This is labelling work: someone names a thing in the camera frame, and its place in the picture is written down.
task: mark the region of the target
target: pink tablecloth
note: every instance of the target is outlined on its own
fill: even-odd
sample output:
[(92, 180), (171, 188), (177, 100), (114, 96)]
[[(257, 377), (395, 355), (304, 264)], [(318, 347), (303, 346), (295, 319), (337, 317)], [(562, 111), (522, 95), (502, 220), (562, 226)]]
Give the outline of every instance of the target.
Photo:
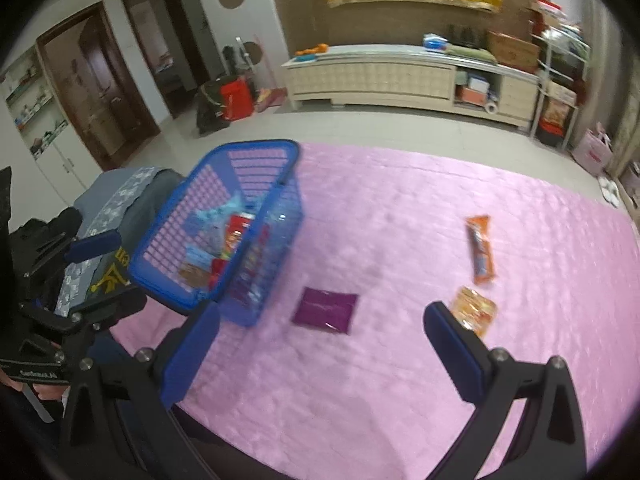
[[(489, 214), (499, 308), (485, 336), (569, 363), (591, 463), (640, 393), (640, 254), (629, 218), (508, 171), (394, 150), (304, 146), (306, 218), (257, 327), (225, 323), (182, 407), (299, 479), (423, 479), (472, 412), (422, 312), (472, 285), (466, 216)], [(360, 295), (351, 335), (292, 326), (304, 286)], [(154, 346), (182, 318), (149, 301), (113, 329)], [(498, 466), (522, 405), (483, 471)]]

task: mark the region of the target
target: trash bag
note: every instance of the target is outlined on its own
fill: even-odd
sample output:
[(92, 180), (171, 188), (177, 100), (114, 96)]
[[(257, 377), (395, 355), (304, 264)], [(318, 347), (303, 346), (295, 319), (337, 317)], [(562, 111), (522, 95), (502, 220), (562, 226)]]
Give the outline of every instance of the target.
[(207, 81), (198, 89), (196, 126), (201, 137), (229, 126), (230, 121), (224, 118), (225, 102), (220, 95), (220, 87), (235, 80), (235, 76), (222, 76), (215, 81)]

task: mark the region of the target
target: brown wall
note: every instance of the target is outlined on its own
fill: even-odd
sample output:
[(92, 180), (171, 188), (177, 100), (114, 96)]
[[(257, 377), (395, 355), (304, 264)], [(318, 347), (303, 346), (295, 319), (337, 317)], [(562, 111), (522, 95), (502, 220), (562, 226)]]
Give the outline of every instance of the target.
[(464, 25), (525, 39), (526, 5), (502, 0), (497, 14), (461, 7), (413, 2), (346, 4), (330, 9), (326, 0), (275, 0), (290, 54), (317, 43), (420, 44), (427, 32), (446, 34), (447, 25)]

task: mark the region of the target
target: purple package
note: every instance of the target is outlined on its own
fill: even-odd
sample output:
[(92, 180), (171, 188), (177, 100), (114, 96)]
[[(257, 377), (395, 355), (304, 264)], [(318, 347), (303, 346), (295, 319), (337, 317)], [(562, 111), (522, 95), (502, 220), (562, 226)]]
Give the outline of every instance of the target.
[(357, 301), (357, 294), (340, 294), (305, 287), (291, 322), (347, 334)]

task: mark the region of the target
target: metal bolt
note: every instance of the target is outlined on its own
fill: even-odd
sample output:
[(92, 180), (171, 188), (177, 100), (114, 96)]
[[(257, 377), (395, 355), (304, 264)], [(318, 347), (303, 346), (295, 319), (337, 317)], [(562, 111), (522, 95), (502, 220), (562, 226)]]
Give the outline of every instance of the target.
[(493, 350), (491, 350), (491, 355), (499, 363), (506, 361), (509, 358), (509, 352), (499, 346), (498, 348), (494, 348)]
[(148, 363), (154, 356), (154, 350), (152, 348), (144, 347), (138, 350), (135, 354), (136, 361), (139, 363)]
[(566, 361), (562, 359), (559, 355), (554, 355), (551, 359), (549, 359), (553, 368), (557, 370), (562, 370), (566, 366)]
[(91, 370), (93, 366), (94, 366), (94, 360), (91, 359), (90, 357), (85, 357), (83, 359), (80, 359), (80, 369), (83, 372), (87, 370)]

